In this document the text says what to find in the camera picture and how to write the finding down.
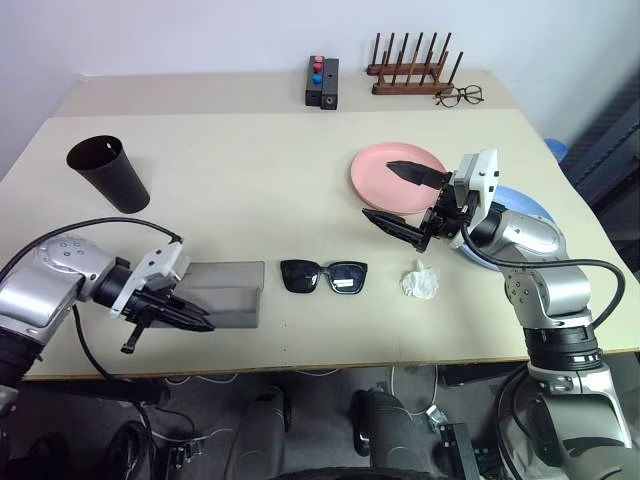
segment crumpled tissue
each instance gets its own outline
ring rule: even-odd
[[[416,269],[402,277],[400,286],[407,296],[430,299],[438,291],[440,269],[425,267],[420,260],[416,260]]]

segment beige tabletop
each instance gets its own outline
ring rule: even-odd
[[[142,85],[140,78],[121,82]],[[146,80],[149,85],[167,81]],[[0,183],[0,262],[55,227],[117,214],[64,161],[78,141],[111,134],[123,141],[151,194],[151,203],[138,217],[183,235],[193,261],[266,263],[260,325],[253,330],[152,329],[128,356],[120,353],[120,347],[133,326],[110,319],[103,307],[79,304],[87,340],[109,371],[160,375],[525,358],[522,329],[504,296],[499,273],[469,262],[436,240],[420,255],[384,235],[361,214],[366,205],[351,186],[349,167],[359,150],[383,141],[419,145],[449,169],[455,169],[465,153],[498,148],[503,183],[534,197],[551,213],[566,236],[571,257],[603,259],[623,268],[626,294],[597,335],[608,352],[640,347],[637,281],[507,96],[492,108],[475,109],[372,111],[352,104],[353,108],[320,112],[289,103],[284,112],[274,112],[277,108],[272,106],[267,111],[256,107],[257,112],[251,113],[245,106],[240,113],[198,114],[176,111],[175,106],[149,114],[149,104],[135,105],[132,100],[133,113],[114,101],[113,110],[99,115],[96,108],[105,104],[108,94],[99,101],[95,95],[117,90],[118,81],[111,83],[112,90],[95,86],[88,95],[83,90],[93,88],[92,81],[82,84],[58,116],[42,125]],[[371,83],[366,78],[355,81]],[[136,97],[135,90],[119,88],[121,94]],[[241,92],[225,91],[242,103]],[[78,100],[82,95],[87,99]],[[370,102],[378,100],[369,97]],[[398,102],[408,101],[403,97]],[[414,102],[431,105],[431,99],[423,97],[414,98],[411,105]],[[228,98],[221,103],[231,105]],[[414,215],[408,221],[417,224],[419,219]],[[135,225],[97,226],[78,233],[132,263],[166,241]],[[355,296],[334,294],[325,284],[309,295],[289,293],[278,268],[278,262],[288,258],[323,264],[367,262],[365,288]],[[400,289],[401,276],[416,259],[440,268],[440,289],[432,300],[405,297]],[[615,282],[604,270],[585,271],[597,315],[611,298]],[[95,374],[82,354],[71,319],[63,322],[43,359],[29,378]]]

